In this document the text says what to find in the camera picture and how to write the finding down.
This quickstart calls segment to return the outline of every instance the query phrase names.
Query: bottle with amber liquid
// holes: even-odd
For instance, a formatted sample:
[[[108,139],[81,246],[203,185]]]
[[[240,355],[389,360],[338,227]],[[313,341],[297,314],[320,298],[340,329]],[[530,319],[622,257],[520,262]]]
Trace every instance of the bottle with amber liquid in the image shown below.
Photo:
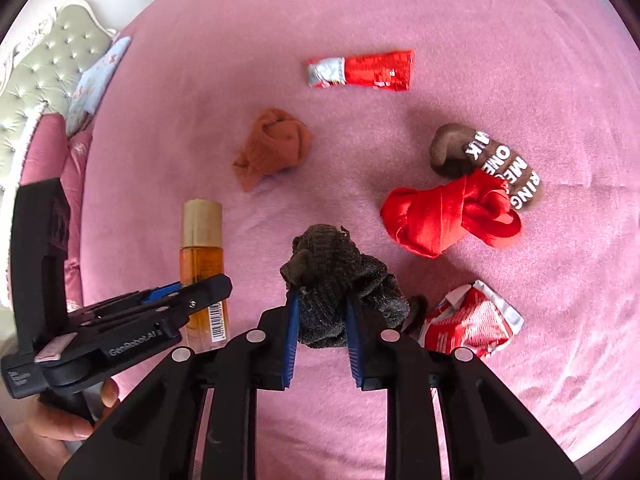
[[[224,271],[222,205],[190,200],[182,207],[180,282],[191,285]],[[185,329],[185,343],[196,353],[224,346],[229,336],[226,300],[190,316]]]

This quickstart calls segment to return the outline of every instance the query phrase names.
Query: red and white wrapper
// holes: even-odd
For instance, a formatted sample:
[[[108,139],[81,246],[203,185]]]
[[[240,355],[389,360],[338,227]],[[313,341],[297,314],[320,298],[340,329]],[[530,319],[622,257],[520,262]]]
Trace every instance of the red and white wrapper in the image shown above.
[[[524,319],[488,285],[476,280],[450,291],[424,320],[421,346],[444,354],[464,346],[486,357],[507,346]]]
[[[408,90],[413,50],[353,57],[327,57],[309,61],[309,86],[373,86],[387,90]]]

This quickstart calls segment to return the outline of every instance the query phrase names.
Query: beige cap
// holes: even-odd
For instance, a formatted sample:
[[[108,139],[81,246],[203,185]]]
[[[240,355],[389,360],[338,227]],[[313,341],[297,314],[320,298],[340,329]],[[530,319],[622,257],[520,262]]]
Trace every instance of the beige cap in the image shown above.
[[[189,200],[182,206],[182,247],[222,247],[222,204]]]

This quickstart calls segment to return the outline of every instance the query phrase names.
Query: pink bedsheet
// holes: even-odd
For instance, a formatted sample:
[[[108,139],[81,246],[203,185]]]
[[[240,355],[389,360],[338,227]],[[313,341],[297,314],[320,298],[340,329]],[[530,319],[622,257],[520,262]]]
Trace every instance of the pink bedsheet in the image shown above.
[[[158,0],[126,33],[86,178],[88,302],[176,280],[180,206],[219,200],[234,333],[284,301],[294,236],[344,225],[407,294],[480,277],[516,306],[524,329],[489,365],[571,458],[640,407],[640,54],[600,1]],[[393,48],[416,51],[409,92],[306,86],[309,57]],[[243,194],[231,163],[268,106],[314,144]],[[451,121],[517,149],[546,196],[516,246],[469,236],[427,260],[378,211],[396,186],[443,183],[428,146]],[[385,394],[355,389],[346,350],[300,346],[292,388],[258,402],[259,478],[383,477]]]

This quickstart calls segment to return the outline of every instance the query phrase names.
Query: pink pillow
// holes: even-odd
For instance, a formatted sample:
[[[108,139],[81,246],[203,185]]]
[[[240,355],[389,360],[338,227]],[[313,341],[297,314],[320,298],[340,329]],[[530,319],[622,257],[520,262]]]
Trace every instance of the pink pillow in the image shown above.
[[[68,258],[65,262],[66,308],[69,311],[84,306],[80,275],[80,222],[84,174],[92,128],[65,135],[65,120],[60,114],[44,115],[33,133],[24,161],[20,184],[30,184],[59,177],[71,208]]]

